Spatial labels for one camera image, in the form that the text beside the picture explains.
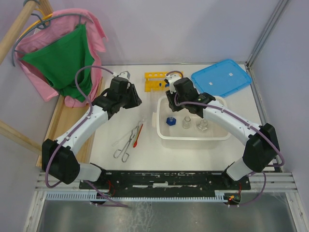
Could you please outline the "yellow test tube rack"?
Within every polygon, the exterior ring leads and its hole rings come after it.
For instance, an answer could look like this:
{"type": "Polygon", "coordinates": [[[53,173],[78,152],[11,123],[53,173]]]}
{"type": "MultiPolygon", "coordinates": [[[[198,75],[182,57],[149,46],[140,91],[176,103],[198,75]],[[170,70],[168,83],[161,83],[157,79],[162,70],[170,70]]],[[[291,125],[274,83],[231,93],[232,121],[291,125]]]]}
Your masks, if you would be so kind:
{"type": "Polygon", "coordinates": [[[152,92],[152,91],[168,91],[169,87],[165,87],[165,74],[168,72],[146,72],[144,74],[145,85],[144,91],[145,92],[152,92]]]}

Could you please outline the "small glass beaker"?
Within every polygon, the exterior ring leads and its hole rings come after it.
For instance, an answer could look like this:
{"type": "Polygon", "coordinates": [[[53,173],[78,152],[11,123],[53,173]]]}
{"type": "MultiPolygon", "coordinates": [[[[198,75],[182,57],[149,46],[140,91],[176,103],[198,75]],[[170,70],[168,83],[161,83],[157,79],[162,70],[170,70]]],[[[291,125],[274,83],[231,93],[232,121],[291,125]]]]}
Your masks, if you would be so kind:
{"type": "Polygon", "coordinates": [[[185,116],[183,118],[183,121],[182,121],[182,127],[184,129],[189,129],[191,127],[191,125],[192,125],[192,120],[191,120],[190,116],[185,116]]]}

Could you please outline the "white plastic storage bin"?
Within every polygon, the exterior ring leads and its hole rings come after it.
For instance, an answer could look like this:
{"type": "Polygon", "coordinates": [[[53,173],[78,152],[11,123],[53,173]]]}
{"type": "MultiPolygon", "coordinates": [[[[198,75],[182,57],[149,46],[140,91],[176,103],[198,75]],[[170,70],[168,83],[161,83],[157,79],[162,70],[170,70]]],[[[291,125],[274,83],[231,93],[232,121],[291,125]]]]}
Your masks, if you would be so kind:
{"type": "Polygon", "coordinates": [[[202,118],[189,113],[186,109],[172,112],[165,96],[158,100],[157,110],[153,113],[153,127],[156,128],[162,146],[166,148],[212,149],[221,141],[230,138],[231,133],[210,120],[208,120],[208,129],[205,132],[199,131],[196,123],[200,120],[202,118]],[[176,125],[169,126],[166,124],[166,119],[170,116],[177,119],[176,125]],[[192,125],[189,129],[182,127],[182,121],[185,116],[190,116],[192,120],[192,125]]]}

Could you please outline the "red orange stirring rod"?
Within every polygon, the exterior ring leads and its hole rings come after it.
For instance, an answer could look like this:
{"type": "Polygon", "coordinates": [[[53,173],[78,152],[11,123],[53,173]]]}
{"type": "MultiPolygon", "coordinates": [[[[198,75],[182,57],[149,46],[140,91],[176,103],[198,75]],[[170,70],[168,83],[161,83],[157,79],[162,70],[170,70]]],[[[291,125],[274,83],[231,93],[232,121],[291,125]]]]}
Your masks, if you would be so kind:
{"type": "Polygon", "coordinates": [[[138,133],[137,133],[137,136],[136,136],[136,139],[135,139],[135,142],[133,144],[133,148],[135,148],[138,144],[138,139],[139,139],[139,136],[140,136],[140,133],[141,133],[141,130],[142,130],[142,127],[143,127],[143,124],[141,124],[141,126],[139,127],[139,130],[138,130],[138,133]]]}

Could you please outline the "small glass flask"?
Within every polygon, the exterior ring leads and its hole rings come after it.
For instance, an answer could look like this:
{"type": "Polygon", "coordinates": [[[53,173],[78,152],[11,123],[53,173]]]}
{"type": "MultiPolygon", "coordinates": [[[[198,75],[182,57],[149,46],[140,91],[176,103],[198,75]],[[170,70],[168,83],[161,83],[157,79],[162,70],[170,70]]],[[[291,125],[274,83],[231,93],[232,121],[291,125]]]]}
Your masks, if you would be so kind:
{"type": "Polygon", "coordinates": [[[196,127],[199,131],[205,132],[208,129],[208,120],[202,119],[196,123],[196,127]]]}

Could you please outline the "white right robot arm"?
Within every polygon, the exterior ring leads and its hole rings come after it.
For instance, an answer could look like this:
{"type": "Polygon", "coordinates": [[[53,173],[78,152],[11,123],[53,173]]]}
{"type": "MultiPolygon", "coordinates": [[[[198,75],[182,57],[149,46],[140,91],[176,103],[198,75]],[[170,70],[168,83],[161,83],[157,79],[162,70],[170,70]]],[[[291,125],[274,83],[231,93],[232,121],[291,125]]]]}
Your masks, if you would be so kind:
{"type": "Polygon", "coordinates": [[[166,96],[172,111],[186,109],[201,119],[214,122],[245,146],[243,156],[224,170],[221,179],[225,188],[233,189],[244,176],[262,172],[281,155],[275,128],[269,123],[259,125],[233,113],[214,96],[198,93],[187,77],[167,74],[165,82],[169,87],[166,96]]]}

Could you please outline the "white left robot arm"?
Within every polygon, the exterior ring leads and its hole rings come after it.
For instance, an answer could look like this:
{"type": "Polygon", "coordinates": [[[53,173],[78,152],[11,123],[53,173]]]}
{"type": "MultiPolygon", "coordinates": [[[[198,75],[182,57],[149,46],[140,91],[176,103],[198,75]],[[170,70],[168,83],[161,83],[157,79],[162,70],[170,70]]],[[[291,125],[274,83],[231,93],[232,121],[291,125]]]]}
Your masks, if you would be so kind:
{"type": "Polygon", "coordinates": [[[67,132],[55,140],[43,142],[42,170],[47,187],[51,187],[48,177],[52,176],[60,183],[86,180],[95,188],[103,188],[107,177],[102,169],[94,164],[80,163],[76,155],[89,137],[121,108],[135,108],[141,103],[133,83],[120,76],[114,77],[110,87],[91,102],[88,111],[67,132]]]}

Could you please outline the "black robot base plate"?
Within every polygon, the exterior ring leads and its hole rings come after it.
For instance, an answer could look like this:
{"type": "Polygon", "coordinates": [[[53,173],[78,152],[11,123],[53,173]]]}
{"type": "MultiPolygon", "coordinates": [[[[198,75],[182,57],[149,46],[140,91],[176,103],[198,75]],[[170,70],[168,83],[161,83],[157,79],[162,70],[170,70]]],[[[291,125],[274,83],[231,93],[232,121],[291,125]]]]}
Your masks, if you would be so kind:
{"type": "Polygon", "coordinates": [[[248,177],[230,180],[219,171],[103,171],[91,184],[113,197],[213,197],[216,190],[250,190],[248,177]]]}

